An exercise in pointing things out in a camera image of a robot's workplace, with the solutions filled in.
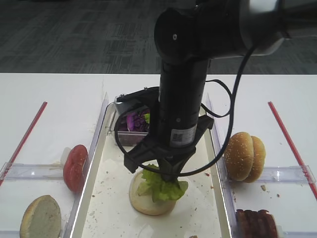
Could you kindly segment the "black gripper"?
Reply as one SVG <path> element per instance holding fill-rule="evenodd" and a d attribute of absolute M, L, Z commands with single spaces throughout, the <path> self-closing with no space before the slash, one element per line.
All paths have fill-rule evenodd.
<path fill-rule="evenodd" d="M 213 126 L 213 119 L 200 116 L 198 124 L 189 129 L 172 129 L 169 143 L 164 144 L 153 133 L 147 134 L 129 152 L 124 151 L 124 166 L 132 173 L 144 162 L 157 160 L 161 178 L 170 182 L 172 188 L 188 188 L 186 181 L 179 181 L 183 167 L 196 152 L 196 145 L 207 129 Z"/>

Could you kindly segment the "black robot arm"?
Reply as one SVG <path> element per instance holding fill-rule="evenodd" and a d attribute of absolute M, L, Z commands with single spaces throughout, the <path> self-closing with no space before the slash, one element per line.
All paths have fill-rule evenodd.
<path fill-rule="evenodd" d="M 290 0 L 207 0 L 192 9 L 169 8 L 157 19 L 154 39 L 161 56 L 159 87 L 127 95 L 150 109 L 150 131 L 124 165 L 132 173 L 157 160 L 166 181 L 182 176 L 213 115 L 199 116 L 211 59 L 274 52 L 289 38 Z"/>

